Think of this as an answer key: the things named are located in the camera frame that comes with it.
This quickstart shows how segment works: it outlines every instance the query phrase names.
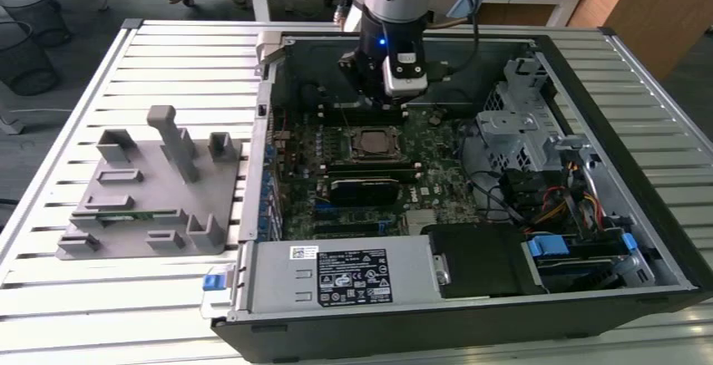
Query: red wire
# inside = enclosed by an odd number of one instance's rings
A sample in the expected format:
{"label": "red wire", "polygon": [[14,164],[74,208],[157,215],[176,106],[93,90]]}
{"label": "red wire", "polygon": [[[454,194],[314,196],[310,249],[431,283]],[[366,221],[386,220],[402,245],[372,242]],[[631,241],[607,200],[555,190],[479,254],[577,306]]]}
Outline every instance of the red wire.
{"label": "red wire", "polygon": [[549,187],[546,189],[545,194],[542,195],[542,210],[545,210],[545,208],[546,208],[546,198],[549,197],[551,192],[557,191],[557,190],[563,190],[563,189],[565,189],[565,187],[562,187],[561,185],[555,186],[555,187]]}
{"label": "red wire", "polygon": [[603,225],[601,224],[601,221],[603,220],[603,209],[601,208],[599,200],[594,198],[594,202],[597,203],[595,211],[597,211],[597,224],[601,228],[603,228]]}

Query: metal extrusion profile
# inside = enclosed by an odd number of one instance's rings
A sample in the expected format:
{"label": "metal extrusion profile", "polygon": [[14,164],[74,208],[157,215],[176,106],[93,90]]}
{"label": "metal extrusion profile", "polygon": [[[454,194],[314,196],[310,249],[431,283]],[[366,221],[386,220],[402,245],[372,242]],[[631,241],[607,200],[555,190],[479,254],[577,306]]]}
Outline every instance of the metal extrusion profile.
{"label": "metal extrusion profile", "polygon": [[[245,363],[200,317],[201,277],[234,263],[250,182],[258,85],[254,44],[261,30],[334,31],[314,23],[268,26],[144,21],[121,31],[21,204],[0,235],[0,362],[221,365]],[[454,33],[469,33],[463,29]],[[482,27],[483,33],[546,33],[642,168],[702,257],[713,263],[713,151],[707,140],[615,38],[595,30]],[[84,191],[104,127],[157,139],[140,125],[152,104],[173,104],[177,123],[201,138],[216,128],[242,139],[228,251],[216,256],[60,262],[57,238]],[[581,126],[557,98],[574,132]],[[582,365],[707,363],[713,312],[705,303],[638,319],[598,337],[410,352],[340,363],[501,362]]]}

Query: blue latch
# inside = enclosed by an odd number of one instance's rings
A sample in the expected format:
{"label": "blue latch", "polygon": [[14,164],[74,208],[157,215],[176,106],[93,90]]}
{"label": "blue latch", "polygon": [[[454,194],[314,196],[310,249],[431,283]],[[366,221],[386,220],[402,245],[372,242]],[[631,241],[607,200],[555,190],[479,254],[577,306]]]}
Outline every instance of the blue latch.
{"label": "blue latch", "polygon": [[526,242],[530,254],[535,256],[566,255],[569,249],[562,236],[535,236]]}
{"label": "blue latch", "polygon": [[258,228],[260,230],[266,230],[268,227],[269,227],[269,218],[265,217],[265,216],[260,216],[260,217],[257,218],[257,228]]}
{"label": "blue latch", "polygon": [[638,248],[638,244],[635,243],[635,239],[631,233],[623,233],[621,235],[621,239],[623,240],[623,244],[626,245],[629,252],[635,251],[635,248]]}
{"label": "blue latch", "polygon": [[225,275],[205,275],[202,277],[202,291],[225,290]]}

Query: cpu socket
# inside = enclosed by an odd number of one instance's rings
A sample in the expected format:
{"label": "cpu socket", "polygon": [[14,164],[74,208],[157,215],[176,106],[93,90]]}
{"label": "cpu socket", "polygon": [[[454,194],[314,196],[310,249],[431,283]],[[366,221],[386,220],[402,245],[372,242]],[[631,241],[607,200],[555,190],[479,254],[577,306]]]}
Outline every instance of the cpu socket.
{"label": "cpu socket", "polygon": [[354,161],[399,161],[398,131],[394,127],[352,129],[350,157]]}

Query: white cable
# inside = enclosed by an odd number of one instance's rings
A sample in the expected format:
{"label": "white cable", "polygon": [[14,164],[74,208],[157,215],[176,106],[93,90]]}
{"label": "white cable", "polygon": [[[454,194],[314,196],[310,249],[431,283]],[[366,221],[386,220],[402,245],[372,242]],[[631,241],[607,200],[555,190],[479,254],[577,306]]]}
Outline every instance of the white cable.
{"label": "white cable", "polygon": [[20,109],[20,110],[10,110],[10,113],[20,113],[20,112],[72,112],[72,109]]}

